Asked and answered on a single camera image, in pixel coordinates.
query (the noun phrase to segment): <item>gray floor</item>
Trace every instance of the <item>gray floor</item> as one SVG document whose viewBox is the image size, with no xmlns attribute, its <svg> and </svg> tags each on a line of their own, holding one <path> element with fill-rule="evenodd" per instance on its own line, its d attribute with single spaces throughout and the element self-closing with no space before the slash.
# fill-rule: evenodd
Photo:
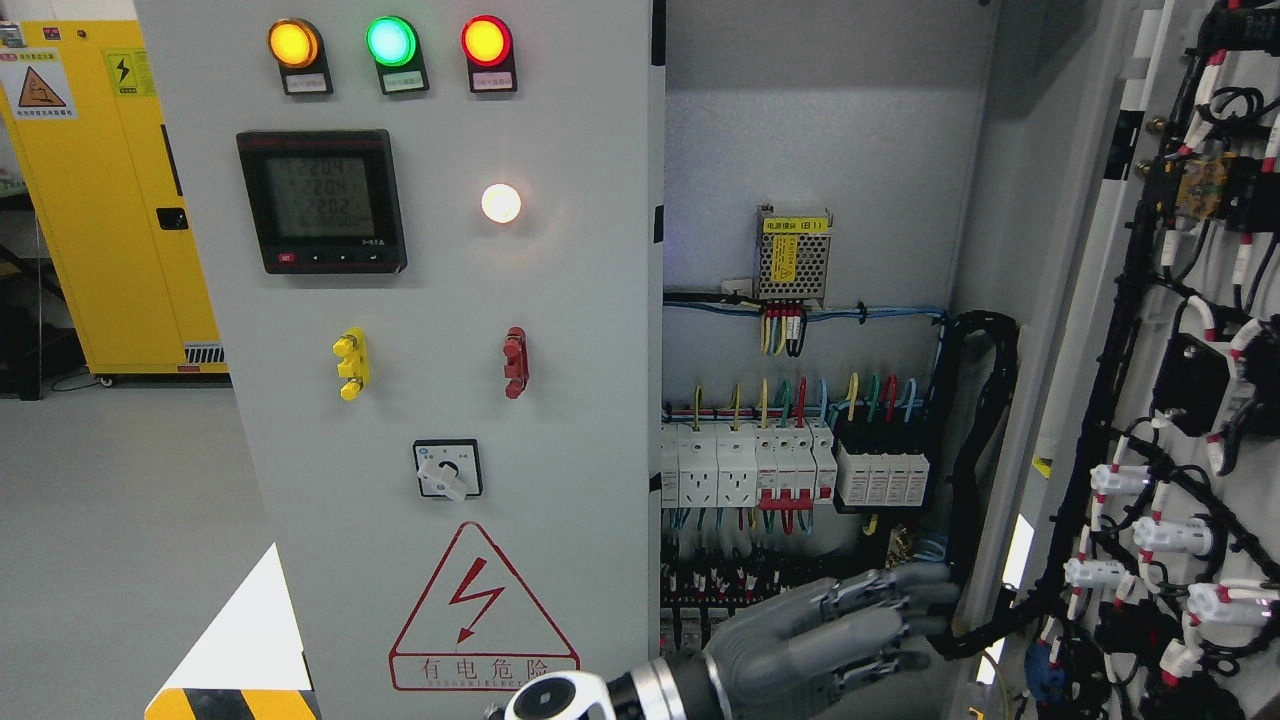
<svg viewBox="0 0 1280 720">
<path fill-rule="evenodd" d="M 269 544 L 229 388 L 0 400 L 0 717 L 141 719 Z"/>
</svg>

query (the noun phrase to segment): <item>white sticker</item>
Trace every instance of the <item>white sticker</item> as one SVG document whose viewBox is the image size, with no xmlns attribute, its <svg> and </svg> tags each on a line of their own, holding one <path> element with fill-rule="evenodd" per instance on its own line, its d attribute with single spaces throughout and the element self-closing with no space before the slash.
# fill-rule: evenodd
<svg viewBox="0 0 1280 720">
<path fill-rule="evenodd" d="M 471 82 L 476 90 L 511 90 L 516 86 L 516 81 L 507 72 L 475 73 L 471 76 Z"/>
<path fill-rule="evenodd" d="M 1235 269 L 1231 270 L 1231 284 L 1244 284 L 1244 274 L 1249 272 L 1249 258 L 1253 256 L 1253 245 L 1240 243 L 1239 252 L 1235 254 Z"/>
<path fill-rule="evenodd" d="M 76 100 L 58 50 L 0 49 L 0 87 L 17 120 L 74 120 Z"/>
<path fill-rule="evenodd" d="M 325 82 L 324 73 L 284 76 L 284 87 L 289 92 L 329 92 L 329 83 Z"/>
<path fill-rule="evenodd" d="M 383 87 L 387 92 L 422 90 L 426 87 L 426 81 L 422 79 L 422 73 L 417 70 L 410 70 L 407 73 L 390 73 L 383 76 Z"/>
</svg>

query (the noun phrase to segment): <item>ventilation grille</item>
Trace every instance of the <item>ventilation grille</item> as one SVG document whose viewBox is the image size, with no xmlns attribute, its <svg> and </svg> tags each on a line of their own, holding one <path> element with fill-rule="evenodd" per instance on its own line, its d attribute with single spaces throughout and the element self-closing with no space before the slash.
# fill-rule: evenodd
<svg viewBox="0 0 1280 720">
<path fill-rule="evenodd" d="M 223 352 L 223 346 L 218 342 L 188 342 L 183 347 L 187 350 L 188 365 L 227 361 L 227 354 Z"/>
<path fill-rule="evenodd" d="M 795 279 L 774 281 L 773 247 L 778 237 L 795 238 Z M 762 234 L 759 242 L 759 268 L 756 300 L 817 300 L 827 296 L 827 258 L 831 252 L 829 234 L 777 236 Z"/>
</svg>

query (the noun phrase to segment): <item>green indicator light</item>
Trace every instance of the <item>green indicator light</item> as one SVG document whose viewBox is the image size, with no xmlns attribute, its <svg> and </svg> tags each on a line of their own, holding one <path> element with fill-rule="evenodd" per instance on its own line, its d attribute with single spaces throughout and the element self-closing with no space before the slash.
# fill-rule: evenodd
<svg viewBox="0 0 1280 720">
<path fill-rule="evenodd" d="M 387 15 L 369 23 L 365 44 L 380 65 L 398 68 L 417 53 L 417 33 L 401 18 Z"/>
</svg>

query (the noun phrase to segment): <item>electrical hazard sticker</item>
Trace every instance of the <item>electrical hazard sticker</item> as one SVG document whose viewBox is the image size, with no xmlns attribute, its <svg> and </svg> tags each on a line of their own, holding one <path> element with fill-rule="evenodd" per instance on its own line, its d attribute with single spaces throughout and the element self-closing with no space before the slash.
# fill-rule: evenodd
<svg viewBox="0 0 1280 720">
<path fill-rule="evenodd" d="M 0 47 L 0 88 L 15 120 L 73 120 L 72 87 L 58 50 Z"/>
<path fill-rule="evenodd" d="M 156 81 L 151 76 L 146 49 L 104 50 L 102 58 L 118 97 L 155 97 Z"/>
<path fill-rule="evenodd" d="M 800 236 L 773 236 L 773 266 L 769 279 L 776 283 L 796 282 L 796 258 L 800 254 Z"/>
<path fill-rule="evenodd" d="M 507 555 L 463 523 L 388 656 L 397 691 L 516 691 L 581 667 Z"/>
</svg>

